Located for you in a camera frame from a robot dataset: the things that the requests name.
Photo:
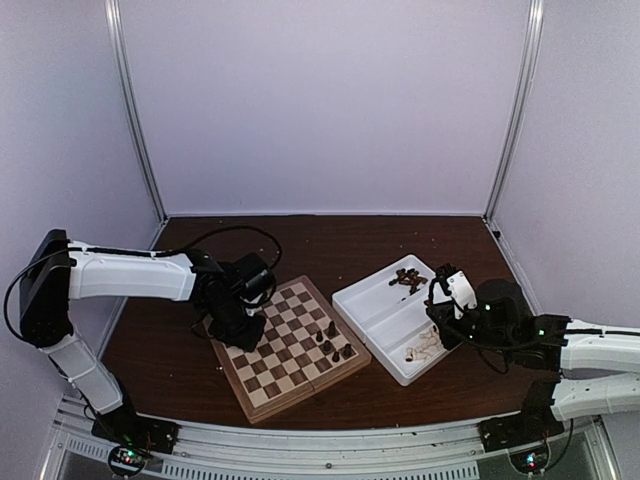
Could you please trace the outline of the dark chess king piece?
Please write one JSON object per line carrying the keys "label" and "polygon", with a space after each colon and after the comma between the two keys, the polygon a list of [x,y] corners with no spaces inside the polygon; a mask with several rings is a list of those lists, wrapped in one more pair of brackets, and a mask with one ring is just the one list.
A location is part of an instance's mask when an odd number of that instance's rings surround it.
{"label": "dark chess king piece", "polygon": [[326,335],[328,338],[334,338],[337,335],[337,329],[334,321],[329,322]]}

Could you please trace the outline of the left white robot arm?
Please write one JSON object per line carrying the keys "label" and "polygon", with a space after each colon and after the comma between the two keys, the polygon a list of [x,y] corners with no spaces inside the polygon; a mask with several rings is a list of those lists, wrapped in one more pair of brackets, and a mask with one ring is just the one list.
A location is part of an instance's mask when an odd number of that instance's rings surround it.
{"label": "left white robot arm", "polygon": [[111,434],[133,444],[143,436],[143,421],[76,315],[93,306],[117,308],[130,298],[188,303],[210,318],[211,337],[252,351],[266,323],[254,311],[271,299],[277,281],[272,265],[256,253],[223,262],[194,243],[172,250],[120,249],[73,241],[65,230],[52,229],[14,284],[18,338],[50,359]]}

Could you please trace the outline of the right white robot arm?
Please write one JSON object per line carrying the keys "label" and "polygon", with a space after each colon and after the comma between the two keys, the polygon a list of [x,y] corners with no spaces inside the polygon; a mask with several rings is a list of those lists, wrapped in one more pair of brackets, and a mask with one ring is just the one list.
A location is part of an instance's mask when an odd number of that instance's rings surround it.
{"label": "right white robot arm", "polygon": [[551,373],[531,386],[513,419],[519,440],[535,440],[551,422],[639,407],[636,328],[534,315],[518,284],[493,279],[472,287],[461,272],[430,282],[426,313],[448,350],[466,344],[506,367]]}

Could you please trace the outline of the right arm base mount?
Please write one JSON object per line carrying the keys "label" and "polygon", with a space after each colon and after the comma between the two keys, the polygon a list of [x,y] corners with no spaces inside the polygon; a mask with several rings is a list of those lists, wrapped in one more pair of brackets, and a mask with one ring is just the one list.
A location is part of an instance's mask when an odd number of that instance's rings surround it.
{"label": "right arm base mount", "polygon": [[555,419],[549,407],[523,407],[519,413],[493,417],[478,424],[486,452],[541,442],[564,432],[564,423]]}

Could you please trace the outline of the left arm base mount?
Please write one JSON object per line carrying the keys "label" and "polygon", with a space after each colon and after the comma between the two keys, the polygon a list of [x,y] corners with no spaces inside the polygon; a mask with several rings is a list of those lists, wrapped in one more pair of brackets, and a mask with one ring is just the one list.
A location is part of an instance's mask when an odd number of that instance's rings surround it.
{"label": "left arm base mount", "polygon": [[91,434],[147,453],[171,454],[177,441],[175,422],[134,415],[99,416]]}

